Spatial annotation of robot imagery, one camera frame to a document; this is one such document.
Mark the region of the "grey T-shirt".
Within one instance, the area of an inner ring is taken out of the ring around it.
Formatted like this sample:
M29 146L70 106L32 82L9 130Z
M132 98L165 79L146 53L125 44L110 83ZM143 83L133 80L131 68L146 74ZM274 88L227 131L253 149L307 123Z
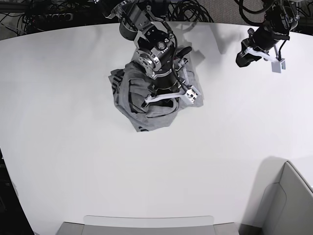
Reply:
M200 84L192 66L174 61L180 81L168 90L157 92L157 82L150 78L143 67L132 60L123 69L111 71L109 81L113 102L137 132L154 131L169 127L179 111L187 107L203 106Z

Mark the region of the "grey chair bottom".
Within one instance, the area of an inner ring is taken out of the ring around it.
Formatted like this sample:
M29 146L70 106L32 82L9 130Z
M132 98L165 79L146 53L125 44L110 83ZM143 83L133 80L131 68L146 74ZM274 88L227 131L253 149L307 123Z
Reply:
M214 224L212 216L133 218L86 215L63 222L58 235L238 235L235 223Z

